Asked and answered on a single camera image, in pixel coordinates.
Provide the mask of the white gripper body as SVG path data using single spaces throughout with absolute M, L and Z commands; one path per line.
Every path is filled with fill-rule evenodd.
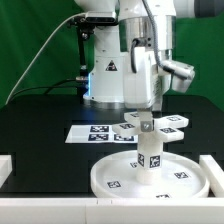
M 134 47 L 124 58 L 123 97 L 127 108 L 160 111 L 171 75 L 160 69 L 154 52 Z

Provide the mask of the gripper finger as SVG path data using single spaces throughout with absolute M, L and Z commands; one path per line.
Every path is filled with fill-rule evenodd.
M 154 128 L 153 115 L 150 110 L 139 110 L 140 128 L 142 132 L 151 132 Z

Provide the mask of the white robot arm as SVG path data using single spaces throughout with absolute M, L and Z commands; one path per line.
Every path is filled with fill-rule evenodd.
M 154 129 L 152 113 L 163 94 L 184 93 L 194 67 L 172 59 L 177 18 L 215 17 L 224 0 L 75 0 L 80 22 L 95 32 L 94 68 L 84 100 L 98 106 L 136 109 L 143 132 Z

